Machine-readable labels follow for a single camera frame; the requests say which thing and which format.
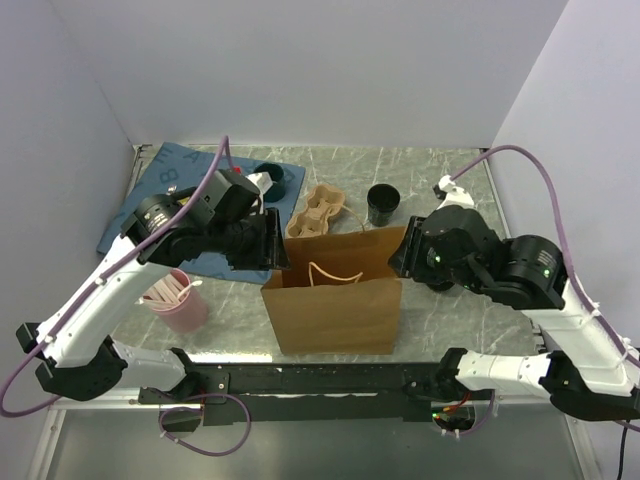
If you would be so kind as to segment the black cup stack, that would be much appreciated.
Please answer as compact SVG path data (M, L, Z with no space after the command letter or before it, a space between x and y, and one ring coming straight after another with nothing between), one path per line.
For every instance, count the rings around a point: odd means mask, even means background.
M373 185L367 192L368 220L375 227L389 224L400 204L399 191L390 184Z

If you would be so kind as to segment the brown paper bag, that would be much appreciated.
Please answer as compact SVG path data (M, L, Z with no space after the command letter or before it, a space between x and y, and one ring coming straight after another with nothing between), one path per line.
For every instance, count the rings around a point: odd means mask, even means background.
M261 288L285 355L389 355L402 283L388 266L406 229L384 227L284 241L291 268Z

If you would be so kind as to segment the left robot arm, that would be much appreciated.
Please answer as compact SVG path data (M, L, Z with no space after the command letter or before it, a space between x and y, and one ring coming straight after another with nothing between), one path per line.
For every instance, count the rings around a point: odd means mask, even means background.
M87 401L112 388L151 387L190 400L199 379L182 350L134 348L111 334L147 290L203 253L225 256L235 271L289 268L279 211L263 201L271 184L266 173L221 170L200 187L145 198L72 298L47 321L18 329L23 350L41 360L42 389Z

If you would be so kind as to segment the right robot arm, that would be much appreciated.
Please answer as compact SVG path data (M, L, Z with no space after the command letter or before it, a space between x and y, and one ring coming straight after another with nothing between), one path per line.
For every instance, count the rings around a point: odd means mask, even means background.
M561 250L537 235L501 239L474 209L450 205L410 218L389 266L400 278L446 291L459 285L526 316L557 350L525 356L449 348L427 394L531 395L584 421L639 417L639 353L618 349L570 283Z

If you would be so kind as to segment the black lid stack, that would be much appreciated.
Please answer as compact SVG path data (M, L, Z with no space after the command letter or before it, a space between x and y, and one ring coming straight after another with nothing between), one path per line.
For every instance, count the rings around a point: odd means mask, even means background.
M428 284L427 287L434 292L446 292L453 288L455 284L453 282L445 281L438 284Z

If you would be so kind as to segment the dark green mug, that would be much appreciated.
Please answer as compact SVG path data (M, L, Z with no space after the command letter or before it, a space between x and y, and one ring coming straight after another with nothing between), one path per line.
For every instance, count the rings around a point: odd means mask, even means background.
M286 194L286 181L284 179L284 169L275 163L262 163L254 169L255 173L266 173L269 175L272 185L265 192L266 202L278 202Z

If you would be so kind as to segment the pink straw cup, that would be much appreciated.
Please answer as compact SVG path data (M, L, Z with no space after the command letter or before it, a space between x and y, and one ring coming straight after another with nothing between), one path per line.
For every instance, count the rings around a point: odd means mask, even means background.
M163 279L167 277L174 277L184 286L193 282L185 272L179 269L173 269ZM197 287L193 288L177 307L168 310L147 307L178 334L192 333L203 327L209 314L208 305L199 294Z

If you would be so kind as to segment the blue alphabet placemat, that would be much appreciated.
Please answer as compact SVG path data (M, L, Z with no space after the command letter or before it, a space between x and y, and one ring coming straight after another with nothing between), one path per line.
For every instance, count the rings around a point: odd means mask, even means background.
M107 226L96 251L102 255L108 252L113 240L120 234L123 222L145 198L166 193L172 187L182 190L197 186L214 156L214 152L195 150L170 142L163 143ZM305 168L285 163L282 169L285 195L279 201L268 202L266 205L279 210L281 225L286 226L299 197ZM204 253L197 259L186 261L180 265L180 269L192 275L259 285L264 284L271 276L267 271L233 271L224 256L214 253Z

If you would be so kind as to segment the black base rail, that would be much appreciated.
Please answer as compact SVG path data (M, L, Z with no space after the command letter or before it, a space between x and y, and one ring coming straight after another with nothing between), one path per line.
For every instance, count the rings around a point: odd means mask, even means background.
M432 362L194 364L180 386L139 391L143 405L203 406L206 426L243 421L241 400L254 422L399 418L429 422L433 403L487 400L467 394Z

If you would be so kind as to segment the aluminium frame rail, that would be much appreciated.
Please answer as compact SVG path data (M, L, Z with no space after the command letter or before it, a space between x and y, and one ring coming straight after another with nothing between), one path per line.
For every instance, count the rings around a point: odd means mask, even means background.
M137 389L115 389L96 399L80 402L70 399L56 401L46 410L44 426L26 474L28 480L46 479L61 437L68 410L97 411L143 411L157 409L154 405L143 405L138 400Z

